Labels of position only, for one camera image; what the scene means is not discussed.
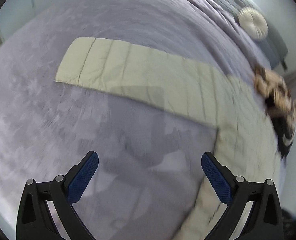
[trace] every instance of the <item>bed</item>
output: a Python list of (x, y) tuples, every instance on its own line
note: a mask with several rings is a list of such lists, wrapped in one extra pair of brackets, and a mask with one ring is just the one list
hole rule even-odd
[[(177, 232), (202, 196), (200, 158), (215, 150), (218, 130), (54, 79), (72, 42), (96, 37), (200, 61), (253, 87), (252, 67), (270, 68), (273, 57), (268, 59), (221, 5), (213, 0), (72, 0), (47, 9), (0, 47), (0, 227), (9, 239), (15, 239), (26, 180), (65, 174), (89, 150), (98, 153), (100, 166), (74, 208), (96, 239), (187, 239), (184, 229), (181, 236)], [(278, 52), (279, 61), (284, 56)], [(263, 99), (251, 94), (264, 115)], [(275, 138), (262, 143), (276, 149)], [(266, 155), (279, 161), (276, 150)], [(278, 170), (269, 173), (260, 156), (258, 171), (277, 181)]]

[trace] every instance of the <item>round cushion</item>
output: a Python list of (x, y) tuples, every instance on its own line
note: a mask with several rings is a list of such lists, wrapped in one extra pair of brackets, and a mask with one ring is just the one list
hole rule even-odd
[(268, 35), (268, 25), (263, 15), (254, 8), (245, 7), (238, 13), (240, 26), (253, 39), (262, 40)]

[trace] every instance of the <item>purple blanket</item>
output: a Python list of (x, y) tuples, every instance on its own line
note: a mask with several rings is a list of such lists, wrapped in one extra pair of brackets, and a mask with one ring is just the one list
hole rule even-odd
[(72, 0), (47, 9), (0, 47), (0, 226), (7, 236), (15, 239), (26, 180), (52, 180), (93, 150), (99, 168), (74, 207), (94, 237), (170, 239), (194, 206), (204, 176), (201, 154), (214, 149), (216, 131), (126, 98), (55, 83), (77, 37), (164, 50), (248, 84), (251, 66), (269, 63), (212, 0)]

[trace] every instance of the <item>folded blanket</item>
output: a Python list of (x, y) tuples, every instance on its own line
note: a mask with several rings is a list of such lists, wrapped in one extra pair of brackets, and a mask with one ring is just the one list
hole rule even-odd
[[(269, 119), (252, 90), (233, 76), (198, 61), (125, 41), (78, 38), (68, 48), (57, 82), (132, 98), (218, 129), (214, 155), (249, 181), (278, 180), (280, 159)], [(161, 98), (155, 89), (163, 91)], [(220, 203), (209, 181), (175, 239), (202, 239), (219, 217)], [(240, 233), (249, 209), (233, 236)]]

